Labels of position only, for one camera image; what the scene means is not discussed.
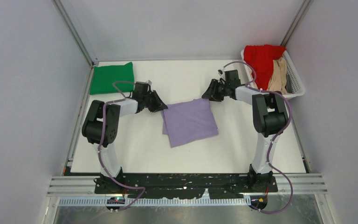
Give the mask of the lavender purple t-shirt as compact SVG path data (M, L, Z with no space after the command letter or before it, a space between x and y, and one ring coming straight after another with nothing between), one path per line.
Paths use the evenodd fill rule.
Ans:
M219 134L210 101L199 98L168 105L162 111L163 131L172 148Z

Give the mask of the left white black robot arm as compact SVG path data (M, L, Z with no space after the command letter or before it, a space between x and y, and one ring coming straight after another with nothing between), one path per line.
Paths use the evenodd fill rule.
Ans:
M82 135L97 152L101 175L109 177L106 187L113 193L124 189L124 180L118 177L122 166L114 149L121 117L137 114L144 109L160 112L168 109L151 82L116 81L112 86L123 95L122 99L104 102L93 100L82 126Z

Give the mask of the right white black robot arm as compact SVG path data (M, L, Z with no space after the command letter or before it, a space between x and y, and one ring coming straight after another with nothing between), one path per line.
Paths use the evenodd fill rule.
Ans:
M225 97L245 102L252 106L253 125L258 133L255 157L247 173L248 187L260 191L272 181L271 162L276 143L289 124L284 99L277 92L254 90L241 83L237 70L222 71L219 79L212 79L202 98L221 102Z

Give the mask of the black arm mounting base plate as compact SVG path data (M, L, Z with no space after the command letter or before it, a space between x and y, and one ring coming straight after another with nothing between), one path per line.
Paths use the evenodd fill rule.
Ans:
M94 178L96 194L119 194L135 199L199 199L208 193L211 199L236 199L243 193L275 193L275 179L268 184L250 185L246 174L152 174L124 173L118 183L100 175Z

